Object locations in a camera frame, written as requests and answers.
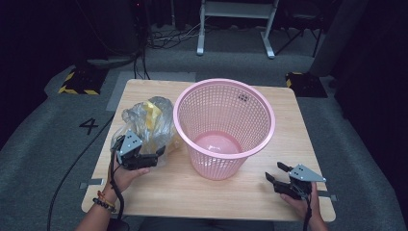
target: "white metal frame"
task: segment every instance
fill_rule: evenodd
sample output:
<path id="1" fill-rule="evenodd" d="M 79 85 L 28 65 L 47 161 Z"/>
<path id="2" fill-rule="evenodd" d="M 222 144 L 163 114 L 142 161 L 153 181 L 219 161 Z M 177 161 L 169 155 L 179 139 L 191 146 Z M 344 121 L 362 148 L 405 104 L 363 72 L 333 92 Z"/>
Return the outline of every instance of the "white metal frame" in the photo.
<path id="1" fill-rule="evenodd" d="M 205 37 L 205 16 L 226 16 L 226 17 L 248 17 L 264 18 L 268 20 L 267 28 L 261 32 L 262 41 L 264 42 L 267 55 L 270 59 L 275 58 L 272 47 L 270 46 L 268 36 L 273 18 L 276 14 L 279 0 L 273 0 L 272 4 L 252 4 L 252 3 L 232 3 L 232 2 L 211 2 L 201 1 L 200 12 L 200 34 L 198 36 L 197 55 L 204 54 L 204 37 Z"/>

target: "white desk leg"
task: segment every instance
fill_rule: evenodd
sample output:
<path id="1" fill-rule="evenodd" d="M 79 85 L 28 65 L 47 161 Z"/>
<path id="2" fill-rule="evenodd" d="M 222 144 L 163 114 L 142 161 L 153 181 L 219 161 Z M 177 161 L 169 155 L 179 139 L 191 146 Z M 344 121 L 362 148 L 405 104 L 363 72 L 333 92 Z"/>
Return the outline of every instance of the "white desk leg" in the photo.
<path id="1" fill-rule="evenodd" d="M 279 0 L 273 1 L 272 8 L 270 10 L 270 16 L 268 19 L 267 29 L 264 32 L 261 32 L 262 41 L 264 42 L 264 47 L 267 50 L 267 55 L 270 59 L 275 58 L 275 54 L 273 53 L 272 46 L 270 46 L 268 37 L 270 33 L 270 28 L 272 26 L 273 18 L 275 17 L 276 14 L 276 9 L 278 8 L 278 3 Z"/>
<path id="2" fill-rule="evenodd" d="M 204 54 L 204 24 L 205 24 L 205 0 L 201 1 L 200 10 L 200 34 L 198 35 L 197 55 L 202 56 Z"/>

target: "light wood surface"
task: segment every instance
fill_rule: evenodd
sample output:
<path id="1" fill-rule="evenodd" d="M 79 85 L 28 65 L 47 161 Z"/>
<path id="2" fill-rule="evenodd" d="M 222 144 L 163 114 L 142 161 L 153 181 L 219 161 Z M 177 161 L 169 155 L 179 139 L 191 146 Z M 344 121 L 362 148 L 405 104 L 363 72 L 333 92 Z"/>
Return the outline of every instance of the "light wood surface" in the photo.
<path id="1" fill-rule="evenodd" d="M 121 113 L 153 96 L 162 96 L 173 103 L 190 86 L 186 82 L 130 80 L 118 105 L 114 121 L 103 145 L 92 179 L 106 182 L 110 161 L 111 138 L 124 125 Z M 299 111 L 293 91 L 286 88 L 255 87 L 274 110 L 276 127 L 269 144 L 249 157 L 231 178 L 211 181 L 201 177 L 191 166 L 187 148 L 183 144 L 168 155 L 167 164 L 155 167 L 137 178 L 123 193 L 125 215 L 187 218 L 245 218 L 269 220 L 299 220 L 292 207 L 274 192 L 265 172 L 279 181 L 289 182 L 287 172 L 277 162 L 295 167 L 303 164 L 321 174 L 309 135 Z M 101 186 L 89 186 L 82 209 L 87 212 Z M 318 183 L 326 191 L 323 183 Z M 320 209 L 325 221 L 333 221 L 336 214 L 332 202 L 320 197 Z"/>

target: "pink basket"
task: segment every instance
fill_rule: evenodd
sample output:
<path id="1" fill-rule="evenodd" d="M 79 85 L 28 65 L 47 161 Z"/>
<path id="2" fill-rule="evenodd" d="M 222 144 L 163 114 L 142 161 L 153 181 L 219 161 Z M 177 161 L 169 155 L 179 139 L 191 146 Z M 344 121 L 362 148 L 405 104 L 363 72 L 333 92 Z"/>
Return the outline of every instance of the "pink basket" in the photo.
<path id="1" fill-rule="evenodd" d="M 268 101 L 252 87 L 227 79 L 201 81 L 184 90 L 173 118 L 193 167 L 211 180 L 234 175 L 268 144 L 275 127 Z"/>

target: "plastic bag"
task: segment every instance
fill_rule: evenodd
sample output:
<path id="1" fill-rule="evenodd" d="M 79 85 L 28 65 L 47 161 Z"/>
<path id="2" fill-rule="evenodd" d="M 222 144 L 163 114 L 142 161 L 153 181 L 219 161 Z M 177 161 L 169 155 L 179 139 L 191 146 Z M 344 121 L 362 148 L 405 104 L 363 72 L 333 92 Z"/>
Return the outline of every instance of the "plastic bag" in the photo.
<path id="1" fill-rule="evenodd" d="M 173 105 L 167 98 L 155 96 L 136 104 L 122 112 L 126 122 L 113 136 L 112 145 L 117 137 L 131 129 L 142 140 L 140 154 L 154 154 L 166 146 L 165 153 L 159 157 L 157 166 L 166 164 L 167 154 L 178 148 L 181 138 L 174 127 Z"/>

